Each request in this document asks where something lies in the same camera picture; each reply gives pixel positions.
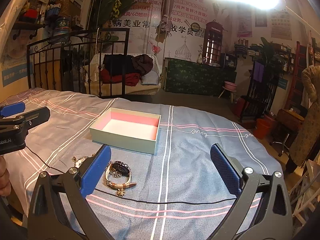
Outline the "person's left hand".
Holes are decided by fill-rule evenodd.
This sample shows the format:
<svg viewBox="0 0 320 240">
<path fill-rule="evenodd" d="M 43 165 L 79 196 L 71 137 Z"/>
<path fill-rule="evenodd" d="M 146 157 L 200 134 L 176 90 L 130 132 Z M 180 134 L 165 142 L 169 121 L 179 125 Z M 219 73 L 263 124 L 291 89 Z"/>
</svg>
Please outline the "person's left hand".
<svg viewBox="0 0 320 240">
<path fill-rule="evenodd" d="M 0 156 L 0 196 L 6 197 L 11 193 L 10 174 L 5 159 Z"/>
</svg>

